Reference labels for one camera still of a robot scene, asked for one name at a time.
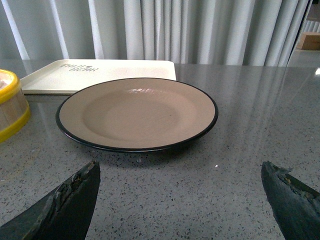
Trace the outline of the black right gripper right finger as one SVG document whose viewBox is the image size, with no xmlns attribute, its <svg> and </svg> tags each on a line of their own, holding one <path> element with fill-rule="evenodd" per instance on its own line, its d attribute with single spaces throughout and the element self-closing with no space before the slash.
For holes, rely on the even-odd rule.
<svg viewBox="0 0 320 240">
<path fill-rule="evenodd" d="M 320 193 L 270 161 L 261 167 L 261 180 L 273 216 L 286 240 L 320 238 Z"/>
</svg>

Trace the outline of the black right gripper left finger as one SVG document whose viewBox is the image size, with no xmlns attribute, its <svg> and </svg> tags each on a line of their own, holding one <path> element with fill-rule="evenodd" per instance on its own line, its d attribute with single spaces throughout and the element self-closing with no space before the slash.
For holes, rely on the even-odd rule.
<svg viewBox="0 0 320 240">
<path fill-rule="evenodd" d="M 100 164 L 91 161 L 0 227 L 2 240 L 84 240 L 96 206 Z"/>
</svg>

